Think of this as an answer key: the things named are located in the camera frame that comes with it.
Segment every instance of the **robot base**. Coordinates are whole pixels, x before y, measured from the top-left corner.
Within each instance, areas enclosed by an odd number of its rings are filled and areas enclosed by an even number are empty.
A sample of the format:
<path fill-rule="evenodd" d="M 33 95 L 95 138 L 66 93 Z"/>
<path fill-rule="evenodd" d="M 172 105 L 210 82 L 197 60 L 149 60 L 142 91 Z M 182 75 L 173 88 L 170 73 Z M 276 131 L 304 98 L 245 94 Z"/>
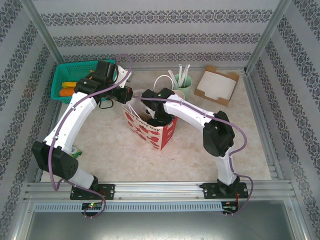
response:
<path fill-rule="evenodd" d="M 91 190 L 104 196 L 105 200 L 113 200 L 115 196 L 115 185 L 114 184 L 99 184 L 98 179 L 94 177 L 93 183 L 90 187 Z M 81 190 L 77 187 L 72 186 L 70 193 L 71 200 L 101 200 L 98 195 Z"/>
<path fill-rule="evenodd" d="M 204 199 L 235 199 L 236 194 L 239 199 L 247 199 L 249 196 L 247 184 L 240 182 L 239 177 L 229 186 L 218 180 L 217 182 L 205 182 L 199 187 L 203 189 Z"/>

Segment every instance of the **aluminum frame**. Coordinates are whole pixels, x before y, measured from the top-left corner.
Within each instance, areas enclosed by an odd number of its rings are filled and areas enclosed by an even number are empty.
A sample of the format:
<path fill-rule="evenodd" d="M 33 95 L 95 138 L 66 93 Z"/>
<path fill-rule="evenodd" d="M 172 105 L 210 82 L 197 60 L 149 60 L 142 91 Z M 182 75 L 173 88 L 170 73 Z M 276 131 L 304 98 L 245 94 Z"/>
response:
<path fill-rule="evenodd" d="M 38 30 L 40 36 L 42 37 L 43 41 L 47 45 L 51 54 L 53 55 L 53 58 L 56 61 L 56 63 L 57 64 L 65 63 L 66 61 L 64 57 L 62 56 L 45 22 L 43 21 L 37 8 L 35 7 L 33 0 L 21 0 L 21 4 L 25 9 L 26 13 L 28 14 L 28 16 L 30 17 L 30 19 L 32 20 L 33 24 L 35 25 L 36 29 Z"/>
<path fill-rule="evenodd" d="M 279 24 L 281 18 L 283 17 L 285 11 L 289 7 L 291 0 L 280 0 L 276 9 L 274 10 L 270 21 L 268 22 L 266 28 L 261 35 L 255 49 L 253 50 L 251 57 L 249 58 L 248 63 L 245 66 L 246 72 L 251 73 L 253 68 L 255 67 L 260 55 L 262 54 L 265 46 L 267 45 L 269 39 L 271 38 L 272 34 L 274 33 L 277 25 Z"/>
<path fill-rule="evenodd" d="M 284 180 L 283 173 L 280 168 L 279 160 L 276 155 L 276 151 L 274 148 L 274 145 L 272 143 L 269 130 L 267 127 L 267 123 L 262 111 L 262 108 L 259 104 L 258 95 L 255 91 L 253 81 L 251 79 L 250 75 L 245 74 L 245 72 L 242 72 L 243 82 L 246 89 L 246 93 L 248 95 L 248 99 L 251 105 L 253 117 L 255 120 L 256 128 L 258 130 L 262 148 L 265 154 L 266 161 L 268 163 L 273 163 L 274 168 L 277 174 L 277 178 L 279 180 Z"/>
<path fill-rule="evenodd" d="M 163 202 L 212 202 L 232 201 L 234 199 L 205 199 L 203 189 L 199 187 L 202 181 L 189 182 L 109 182 L 115 184 L 114 200 L 108 203 L 163 203 Z M 248 191 L 250 182 L 246 182 Z M 70 200 L 71 186 L 63 183 L 60 191 L 55 192 L 49 182 L 28 183 L 22 201 L 22 207 L 17 216 L 12 240 L 24 240 L 32 221 L 37 203 L 87 203 L 89 201 Z M 281 200 L 285 204 L 288 218 L 295 239 L 309 240 L 310 236 L 302 216 L 293 185 L 290 180 L 257 180 L 250 201 Z"/>

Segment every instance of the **teal plastic basket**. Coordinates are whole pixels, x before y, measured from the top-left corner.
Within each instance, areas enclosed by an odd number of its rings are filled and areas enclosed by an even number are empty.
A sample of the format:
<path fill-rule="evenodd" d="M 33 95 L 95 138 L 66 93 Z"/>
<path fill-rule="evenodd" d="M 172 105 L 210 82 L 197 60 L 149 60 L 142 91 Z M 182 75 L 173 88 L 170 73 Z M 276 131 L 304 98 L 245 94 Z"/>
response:
<path fill-rule="evenodd" d="M 115 64 L 112 59 L 105 60 L 109 63 Z M 69 104 L 71 96 L 59 96 L 59 92 L 62 89 L 62 83 L 64 82 L 78 82 L 81 78 L 84 78 L 90 73 L 90 70 L 95 70 L 98 61 L 81 61 L 72 63 L 63 63 L 56 67 L 52 87 L 51 98 L 59 100 L 65 104 Z"/>

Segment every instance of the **white utensil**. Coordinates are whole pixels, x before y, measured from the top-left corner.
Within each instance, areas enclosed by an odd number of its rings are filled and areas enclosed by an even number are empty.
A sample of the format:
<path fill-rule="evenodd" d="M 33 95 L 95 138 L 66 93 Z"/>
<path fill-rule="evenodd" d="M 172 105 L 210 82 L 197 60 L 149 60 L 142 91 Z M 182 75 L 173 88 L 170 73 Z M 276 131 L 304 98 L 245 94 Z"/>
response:
<path fill-rule="evenodd" d="M 179 64 L 179 79 L 178 79 L 178 83 L 180 83 L 181 73 L 182 73 L 182 64 Z"/>
<path fill-rule="evenodd" d="M 184 87 L 184 88 L 186 87 L 186 81 L 187 81 L 187 79 L 188 79 L 188 70 L 189 70 L 189 68 L 190 68 L 190 64 L 188 64 L 185 68 L 186 68 L 186 69 L 185 69 L 185 76 L 184 76 L 185 79 L 183 79 L 183 81 L 184 81 L 183 87 Z"/>
<path fill-rule="evenodd" d="M 181 79 L 179 79 L 179 87 L 181 88 L 182 87 L 182 83 L 184 82 L 184 79 L 187 77 L 186 76 L 186 73 L 188 72 L 187 71 L 187 68 L 188 68 L 188 66 L 190 67 L 190 64 L 188 64 L 187 66 L 185 66 L 185 69 L 184 69 L 184 71 L 183 71 L 183 74 L 182 74 L 182 77 L 181 77 Z"/>
<path fill-rule="evenodd" d="M 168 70 L 168 73 L 170 74 L 170 77 L 172 78 L 172 81 L 173 81 L 174 85 L 175 85 L 176 87 L 179 87 L 178 82 L 177 82 L 177 80 L 176 80 L 176 78 L 175 78 L 174 73 L 173 73 L 171 70 Z"/>

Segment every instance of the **striped wall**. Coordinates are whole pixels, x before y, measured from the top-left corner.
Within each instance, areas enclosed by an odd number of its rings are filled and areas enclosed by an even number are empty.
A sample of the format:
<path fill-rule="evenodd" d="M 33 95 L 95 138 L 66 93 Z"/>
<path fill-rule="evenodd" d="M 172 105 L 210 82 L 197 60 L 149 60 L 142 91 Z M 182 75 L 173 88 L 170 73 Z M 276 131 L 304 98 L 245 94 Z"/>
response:
<path fill-rule="evenodd" d="M 282 171 L 320 239 L 320 1 L 293 0 L 251 73 Z"/>
<path fill-rule="evenodd" d="M 0 3 L 0 240 L 10 233 L 37 163 L 31 146 L 48 133 L 56 63 L 18 0 Z"/>
<path fill-rule="evenodd" d="M 34 0 L 66 62 L 245 67 L 279 0 Z"/>

